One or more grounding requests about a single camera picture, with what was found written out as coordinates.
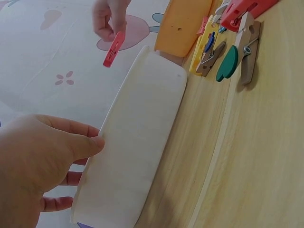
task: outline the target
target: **purple object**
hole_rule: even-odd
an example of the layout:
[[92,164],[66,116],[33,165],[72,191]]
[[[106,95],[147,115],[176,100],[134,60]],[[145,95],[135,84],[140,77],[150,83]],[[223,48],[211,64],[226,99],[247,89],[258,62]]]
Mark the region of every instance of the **purple object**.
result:
[[93,228],[93,227],[89,227],[87,225],[84,225],[84,224],[81,224],[81,223],[77,223],[77,225],[80,227],[80,228]]

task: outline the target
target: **green heart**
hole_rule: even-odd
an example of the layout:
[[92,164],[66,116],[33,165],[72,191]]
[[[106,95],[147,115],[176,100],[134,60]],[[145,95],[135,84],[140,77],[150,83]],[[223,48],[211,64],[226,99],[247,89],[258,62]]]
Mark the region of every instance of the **green heart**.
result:
[[230,78],[238,66],[238,49],[232,45],[222,64],[220,65],[216,77],[217,82],[221,82],[224,78]]

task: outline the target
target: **pink flower pattern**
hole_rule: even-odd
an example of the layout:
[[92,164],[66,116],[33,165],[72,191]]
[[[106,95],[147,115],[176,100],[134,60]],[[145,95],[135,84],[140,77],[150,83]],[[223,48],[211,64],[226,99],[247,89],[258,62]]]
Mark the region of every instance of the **pink flower pattern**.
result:
[[[69,72],[66,74],[66,78],[71,77],[72,74],[73,74],[73,71],[69,71]],[[56,77],[57,77],[59,80],[55,82],[55,85],[58,86],[58,85],[60,85],[60,84],[63,83],[64,77],[63,77],[62,75],[57,75]],[[66,80],[66,83],[68,83],[69,85],[73,85],[73,84],[74,84],[74,81],[71,80],[71,79],[68,79],[68,80]]]

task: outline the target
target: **wooden table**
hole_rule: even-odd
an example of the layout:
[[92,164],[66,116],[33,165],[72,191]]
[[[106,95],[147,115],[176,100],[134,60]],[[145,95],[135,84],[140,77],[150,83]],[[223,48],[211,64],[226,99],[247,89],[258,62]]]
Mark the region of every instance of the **wooden table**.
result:
[[240,68],[215,81],[224,55],[206,78],[189,75],[137,228],[304,227],[303,12],[303,0],[281,0],[257,19],[249,87]]

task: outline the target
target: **red clothespin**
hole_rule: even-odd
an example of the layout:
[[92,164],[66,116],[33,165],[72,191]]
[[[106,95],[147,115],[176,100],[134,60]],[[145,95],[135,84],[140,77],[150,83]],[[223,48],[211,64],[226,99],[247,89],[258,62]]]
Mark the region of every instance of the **red clothespin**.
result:
[[196,35],[201,36],[201,35],[204,34],[204,32],[205,32],[205,27],[206,27],[206,24],[207,24],[207,22],[208,22],[208,19],[209,19],[208,17],[204,17],[204,18],[203,18],[203,22],[202,22],[202,24],[201,24],[201,27],[200,27],[200,29],[198,30],[198,32],[197,32]]
[[230,31],[238,32],[242,16],[246,12],[257,18],[278,2],[279,0],[231,0],[222,15],[221,25]]
[[118,32],[116,34],[116,37],[115,37],[108,53],[106,54],[106,57],[104,60],[105,67],[110,67],[112,65],[115,57],[117,56],[117,53],[118,53],[120,47],[122,46],[122,44],[124,42],[124,38],[125,38],[125,34],[123,32]]

